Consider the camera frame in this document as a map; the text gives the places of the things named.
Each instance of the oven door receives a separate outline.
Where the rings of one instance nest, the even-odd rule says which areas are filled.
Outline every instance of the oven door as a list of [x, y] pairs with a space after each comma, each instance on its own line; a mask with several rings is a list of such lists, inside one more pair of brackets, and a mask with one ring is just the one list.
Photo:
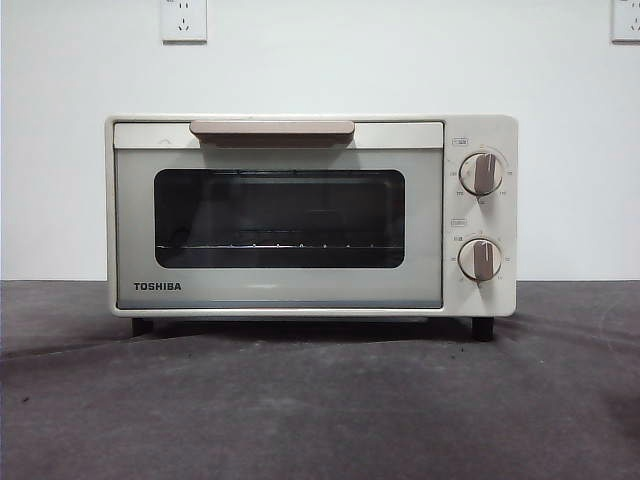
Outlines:
[[442, 306], [442, 124], [174, 148], [118, 127], [119, 309]]

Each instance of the toshiba logo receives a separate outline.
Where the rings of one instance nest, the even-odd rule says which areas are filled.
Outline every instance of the toshiba logo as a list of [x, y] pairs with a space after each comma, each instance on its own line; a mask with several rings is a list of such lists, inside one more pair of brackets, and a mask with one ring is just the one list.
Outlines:
[[182, 290], [180, 282], [134, 282], [136, 290]]

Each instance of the control panel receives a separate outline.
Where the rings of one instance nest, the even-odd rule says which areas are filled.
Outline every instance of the control panel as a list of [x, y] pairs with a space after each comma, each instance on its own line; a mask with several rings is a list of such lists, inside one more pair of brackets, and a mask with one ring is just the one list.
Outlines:
[[460, 315], [515, 309], [517, 124], [456, 118], [445, 138], [443, 297]]

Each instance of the gray table surface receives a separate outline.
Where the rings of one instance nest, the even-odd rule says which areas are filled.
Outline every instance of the gray table surface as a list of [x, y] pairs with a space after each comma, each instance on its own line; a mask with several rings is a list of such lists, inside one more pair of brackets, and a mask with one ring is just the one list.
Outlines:
[[162, 322], [2, 284], [2, 478], [639, 479], [640, 282], [525, 282], [496, 341]]

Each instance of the temperature knob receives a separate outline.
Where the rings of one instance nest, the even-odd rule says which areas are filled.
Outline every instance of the temperature knob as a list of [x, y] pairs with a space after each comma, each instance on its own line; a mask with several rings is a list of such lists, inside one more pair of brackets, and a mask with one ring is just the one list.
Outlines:
[[471, 280], [486, 282], [495, 277], [500, 270], [502, 254], [494, 243], [477, 238], [465, 243], [460, 249], [458, 264]]
[[493, 153], [471, 155], [460, 167], [460, 182], [473, 195], [489, 195], [502, 183], [502, 165]]

